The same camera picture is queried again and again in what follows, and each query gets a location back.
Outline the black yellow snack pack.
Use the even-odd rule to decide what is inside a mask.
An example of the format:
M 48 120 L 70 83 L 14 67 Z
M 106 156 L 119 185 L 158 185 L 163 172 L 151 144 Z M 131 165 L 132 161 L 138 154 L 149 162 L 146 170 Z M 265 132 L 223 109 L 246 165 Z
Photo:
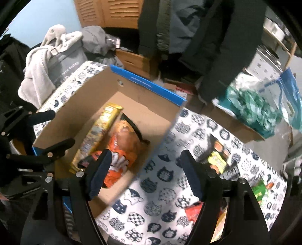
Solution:
M 225 171 L 230 170 L 237 165 L 240 160 L 240 155 L 237 153 L 231 154 L 230 150 L 212 134 L 208 136 L 208 148 L 202 163 L 214 169 L 217 175 L 221 175 Z

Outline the yellow chips snack pack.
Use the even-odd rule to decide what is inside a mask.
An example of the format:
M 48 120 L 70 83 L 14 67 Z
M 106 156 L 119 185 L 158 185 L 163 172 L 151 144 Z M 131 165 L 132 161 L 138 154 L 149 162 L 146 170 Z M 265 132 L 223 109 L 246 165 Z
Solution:
M 73 174 L 81 171 L 83 167 L 78 167 L 78 162 L 95 151 L 98 144 L 109 131 L 116 118 L 122 111 L 123 107 L 117 104 L 108 103 L 102 110 L 100 116 L 95 120 L 94 124 L 88 131 L 79 149 L 77 150 L 69 171 Z

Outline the long gold snack pack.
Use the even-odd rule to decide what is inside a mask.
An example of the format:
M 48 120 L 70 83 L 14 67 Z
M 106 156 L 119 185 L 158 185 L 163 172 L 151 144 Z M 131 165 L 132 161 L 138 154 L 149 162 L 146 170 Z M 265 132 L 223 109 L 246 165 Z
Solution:
M 212 236 L 211 242 L 218 241 L 221 236 L 225 225 L 226 214 L 227 214 L 228 206 L 220 210 L 218 221 L 216 224 L 216 228 L 214 230 L 214 234 Z

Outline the green snack bag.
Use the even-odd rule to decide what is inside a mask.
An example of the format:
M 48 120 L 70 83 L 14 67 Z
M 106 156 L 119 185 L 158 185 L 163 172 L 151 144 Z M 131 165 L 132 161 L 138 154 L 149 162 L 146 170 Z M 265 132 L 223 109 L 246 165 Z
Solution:
M 267 184 L 264 183 L 262 178 L 259 178 L 251 187 L 257 202 L 259 205 L 262 204 L 264 197 L 268 196 L 269 190 L 274 186 L 273 182 L 269 182 Z

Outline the orange snack bag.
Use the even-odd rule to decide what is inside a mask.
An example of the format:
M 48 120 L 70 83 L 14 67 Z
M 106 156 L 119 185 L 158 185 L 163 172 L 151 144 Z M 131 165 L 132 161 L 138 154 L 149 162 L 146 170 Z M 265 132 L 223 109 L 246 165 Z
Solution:
M 112 153 L 112 162 L 103 187 L 111 188 L 120 180 L 149 144 L 150 141 L 142 137 L 136 124 L 123 113 L 106 147 Z

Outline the red snack bag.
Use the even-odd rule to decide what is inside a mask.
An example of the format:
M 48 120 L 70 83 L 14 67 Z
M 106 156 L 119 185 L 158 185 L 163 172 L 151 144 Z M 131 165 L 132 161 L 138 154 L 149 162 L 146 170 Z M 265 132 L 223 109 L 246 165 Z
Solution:
M 199 217 L 202 207 L 203 207 L 203 202 L 200 201 L 186 207 L 185 213 L 188 220 L 195 223 Z

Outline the grey tote bag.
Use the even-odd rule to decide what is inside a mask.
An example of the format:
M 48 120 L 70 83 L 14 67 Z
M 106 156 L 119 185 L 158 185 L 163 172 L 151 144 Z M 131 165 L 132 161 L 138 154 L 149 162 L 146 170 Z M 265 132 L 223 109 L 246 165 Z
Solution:
M 59 53 L 57 50 L 53 50 L 47 68 L 48 76 L 55 88 L 58 88 L 87 60 L 81 40 L 64 52 Z

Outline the cat pattern tablecloth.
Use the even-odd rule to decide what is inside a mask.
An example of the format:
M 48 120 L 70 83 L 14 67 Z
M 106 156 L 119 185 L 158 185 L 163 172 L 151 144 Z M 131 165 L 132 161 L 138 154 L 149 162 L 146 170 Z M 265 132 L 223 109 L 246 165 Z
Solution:
M 55 162 L 55 202 L 67 200 L 79 244 L 270 244 L 277 213 L 249 182 L 268 168 L 184 99 L 116 66 L 84 62 L 40 107 L 41 154 L 70 139 Z

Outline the cardboard box on floor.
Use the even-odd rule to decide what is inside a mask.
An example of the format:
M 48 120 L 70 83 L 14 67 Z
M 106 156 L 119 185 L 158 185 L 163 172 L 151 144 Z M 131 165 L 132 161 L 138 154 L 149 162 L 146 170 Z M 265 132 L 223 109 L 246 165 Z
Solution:
M 220 108 L 216 107 L 213 104 L 208 104 L 202 109 L 202 113 L 216 123 L 224 127 L 231 134 L 241 140 L 243 143 L 249 143 L 250 141 L 264 141 L 259 133 L 257 133 L 252 128 L 246 126 L 238 119 L 233 118 Z

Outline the teal checked cloth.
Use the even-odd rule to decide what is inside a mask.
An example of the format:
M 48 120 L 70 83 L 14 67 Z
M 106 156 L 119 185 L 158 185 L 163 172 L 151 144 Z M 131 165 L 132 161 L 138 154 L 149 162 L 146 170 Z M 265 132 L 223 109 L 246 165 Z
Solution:
M 275 134 L 276 126 L 282 120 L 278 108 L 254 90 L 229 86 L 225 93 L 218 97 L 218 101 L 220 106 L 230 110 L 240 122 L 264 139 Z

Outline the grey crumpled garment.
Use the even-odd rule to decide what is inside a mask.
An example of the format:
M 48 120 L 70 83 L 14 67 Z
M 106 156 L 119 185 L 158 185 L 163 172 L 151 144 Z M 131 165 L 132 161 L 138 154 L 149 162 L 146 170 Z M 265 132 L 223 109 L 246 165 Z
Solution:
M 116 56 L 116 49 L 120 48 L 120 38 L 107 34 L 98 25 L 84 27 L 81 32 L 83 34 L 83 50 L 88 60 L 107 66 L 114 65 L 124 68 L 124 65 Z

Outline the blue plastic bag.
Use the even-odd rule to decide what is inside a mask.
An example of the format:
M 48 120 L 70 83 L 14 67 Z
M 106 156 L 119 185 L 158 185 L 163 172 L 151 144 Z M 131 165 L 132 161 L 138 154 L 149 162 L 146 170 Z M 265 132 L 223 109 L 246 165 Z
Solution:
M 301 132 L 301 94 L 296 79 L 290 68 L 280 75 L 285 96 L 293 108 L 293 116 L 290 116 L 290 125 Z

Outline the wooden drawer chest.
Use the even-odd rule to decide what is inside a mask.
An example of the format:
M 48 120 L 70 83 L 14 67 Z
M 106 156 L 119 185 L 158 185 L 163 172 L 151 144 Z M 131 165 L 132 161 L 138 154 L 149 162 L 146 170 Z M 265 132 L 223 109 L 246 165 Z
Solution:
M 150 81 L 157 78 L 157 62 L 154 58 L 150 59 L 121 49 L 116 50 L 116 56 L 122 62 L 124 68 L 131 73 L 137 74 Z

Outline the white patterned appliance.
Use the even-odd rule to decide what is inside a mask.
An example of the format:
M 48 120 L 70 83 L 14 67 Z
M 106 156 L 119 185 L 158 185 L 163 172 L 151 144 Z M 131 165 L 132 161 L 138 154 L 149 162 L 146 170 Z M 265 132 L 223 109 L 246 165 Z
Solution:
M 278 58 L 263 45 L 257 47 L 256 53 L 246 71 L 261 81 L 275 80 L 283 72 Z

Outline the wooden louvered door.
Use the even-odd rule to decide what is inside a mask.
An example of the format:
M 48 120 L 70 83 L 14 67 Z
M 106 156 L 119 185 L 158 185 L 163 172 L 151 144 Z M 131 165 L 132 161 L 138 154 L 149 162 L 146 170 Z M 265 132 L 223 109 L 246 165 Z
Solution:
M 75 0 L 82 27 L 138 28 L 143 0 Z

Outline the hanging dark coats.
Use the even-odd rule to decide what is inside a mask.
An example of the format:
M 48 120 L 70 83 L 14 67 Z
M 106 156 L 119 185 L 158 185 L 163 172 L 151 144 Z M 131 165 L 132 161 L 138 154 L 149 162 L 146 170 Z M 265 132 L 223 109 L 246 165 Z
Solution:
M 139 54 L 156 58 L 171 79 L 195 84 L 209 103 L 252 61 L 266 8 L 264 1 L 144 1 Z

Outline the wooden shelf rack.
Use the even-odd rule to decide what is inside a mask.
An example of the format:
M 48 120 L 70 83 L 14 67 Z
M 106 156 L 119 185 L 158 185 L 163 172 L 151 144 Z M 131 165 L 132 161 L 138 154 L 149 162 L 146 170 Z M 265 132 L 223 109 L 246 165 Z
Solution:
M 279 25 L 283 31 L 286 33 L 286 28 L 284 25 Z M 277 40 L 273 35 L 271 35 L 267 30 L 263 28 L 264 36 L 269 38 L 266 43 L 267 46 L 269 46 L 274 53 L 276 54 L 277 58 L 280 60 L 280 57 L 278 56 L 278 51 L 282 51 L 287 55 L 287 60 L 282 63 L 283 70 L 287 69 L 290 66 L 290 63 L 294 57 L 294 54 L 297 49 L 297 43 L 292 39 L 291 34 L 287 34 L 283 41 Z

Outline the steel cooking pot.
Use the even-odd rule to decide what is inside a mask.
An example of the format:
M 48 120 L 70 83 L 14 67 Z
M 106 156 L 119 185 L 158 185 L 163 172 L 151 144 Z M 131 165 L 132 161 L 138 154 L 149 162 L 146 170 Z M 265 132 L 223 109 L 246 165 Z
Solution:
M 277 40 L 279 40 L 279 41 L 284 40 L 286 33 L 276 22 L 273 22 L 271 19 L 265 17 L 263 27 L 271 35 L 273 35 Z

